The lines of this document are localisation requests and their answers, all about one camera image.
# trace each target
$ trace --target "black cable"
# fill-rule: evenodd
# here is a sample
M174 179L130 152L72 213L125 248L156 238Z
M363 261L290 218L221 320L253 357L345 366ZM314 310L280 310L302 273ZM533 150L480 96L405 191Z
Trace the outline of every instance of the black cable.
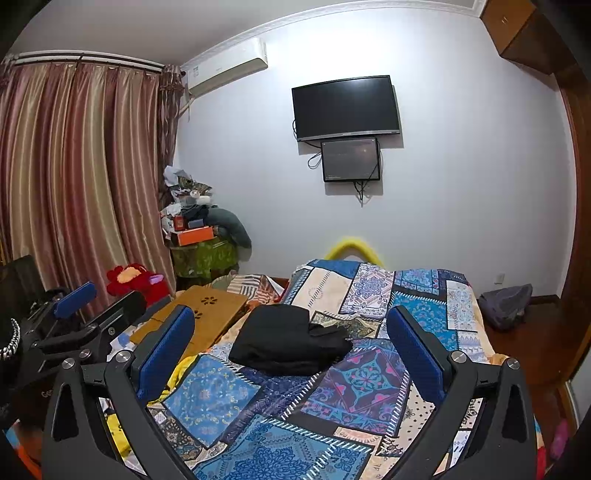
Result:
M320 159L318 160L318 162L316 162L315 165L310 165L310 160L314 160L316 157L320 157ZM308 159L308 168L311 170L314 170L315 168L318 168L318 165L320 165L320 162L322 162L322 152L318 152L316 155L313 155L312 157L310 157Z
M296 133L296 119L294 118L293 122L291 123L291 129L294 131L294 137L297 140L297 133ZM304 142L306 145L309 145L311 147L317 148L318 150L320 150L320 147L318 145L314 145L310 142L307 142L306 140L302 140L302 142Z
M368 182L371 180L371 177L373 176L375 169L379 167L379 164L382 160L382 147L380 146L379 140L377 138L375 139L375 141L378 143L378 161L376 162L374 169L369 174L369 177L367 178L367 180L359 182L359 187L361 189L357 188L356 181L353 182L353 186L355 187L355 191L357 192L359 202L361 203L361 205L363 205L363 191L365 190L365 187L367 186Z

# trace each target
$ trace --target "curtain rod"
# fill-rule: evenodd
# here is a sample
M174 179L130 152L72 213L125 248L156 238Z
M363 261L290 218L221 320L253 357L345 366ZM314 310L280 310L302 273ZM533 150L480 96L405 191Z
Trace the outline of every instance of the curtain rod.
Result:
M107 63L112 65L123 65L134 67L150 72L161 73L164 67L161 63L154 61L136 59L111 53L83 50L42 50L18 53L14 57L15 65L27 63L41 63L44 61L85 61L91 63Z

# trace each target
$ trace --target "small monitor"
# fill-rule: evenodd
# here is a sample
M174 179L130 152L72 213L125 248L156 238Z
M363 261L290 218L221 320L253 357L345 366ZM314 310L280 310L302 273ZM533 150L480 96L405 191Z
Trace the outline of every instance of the small monitor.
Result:
M379 180L379 145L375 137L325 140L322 149L324 181Z

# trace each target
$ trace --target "folded black clothing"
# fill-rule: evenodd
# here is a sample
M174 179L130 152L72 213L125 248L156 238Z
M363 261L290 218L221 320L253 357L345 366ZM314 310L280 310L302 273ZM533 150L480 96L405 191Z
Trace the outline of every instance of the folded black clothing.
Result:
M205 220L209 207L207 205L191 205L181 211L183 218L190 222L191 220Z
M244 322L228 358L267 375L314 375L353 345L343 327L310 324L310 312L285 304L260 305Z

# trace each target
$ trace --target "pink object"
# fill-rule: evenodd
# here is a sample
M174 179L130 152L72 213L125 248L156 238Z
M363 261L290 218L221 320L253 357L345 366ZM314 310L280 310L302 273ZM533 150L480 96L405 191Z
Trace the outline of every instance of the pink object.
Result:
M569 424L566 422L565 419L558 424L556 427L556 433L554 434L554 440L552 440L552 445L550 446L550 456L554 460L558 460L562 453L564 452L564 447L566 447L566 442L569 439Z
M154 285L164 280L164 275L152 275L150 277L150 285Z

